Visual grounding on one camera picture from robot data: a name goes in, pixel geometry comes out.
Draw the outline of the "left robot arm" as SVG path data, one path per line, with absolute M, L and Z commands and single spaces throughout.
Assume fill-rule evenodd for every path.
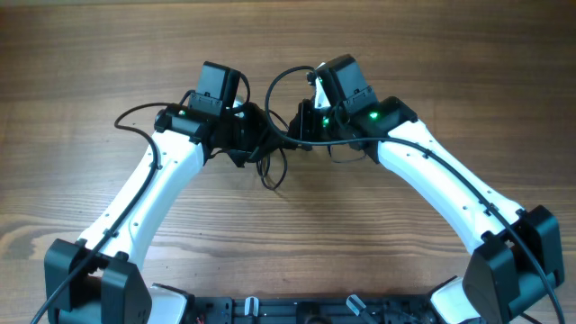
M 146 286 L 141 275 L 152 239 L 180 192 L 220 153 L 237 167 L 255 164 L 268 190 L 270 155 L 281 142 L 264 113 L 236 97 L 247 77 L 204 62 L 197 87 L 179 103 L 157 103 L 154 133 L 130 127 L 148 149 L 104 213 L 76 242 L 57 239 L 44 258 L 47 300 L 33 321 L 51 323 L 185 323 L 188 292 Z

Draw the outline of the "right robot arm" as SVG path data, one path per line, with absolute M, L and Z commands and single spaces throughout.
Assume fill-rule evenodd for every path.
M 484 183 L 431 134 L 401 99 L 379 99 L 344 55 L 306 70 L 313 97 L 291 137 L 308 146 L 348 145 L 406 181 L 450 225 L 470 254 L 463 276 L 432 295 L 447 323 L 508 323 L 564 280 L 559 224 L 544 206 L 523 208 Z

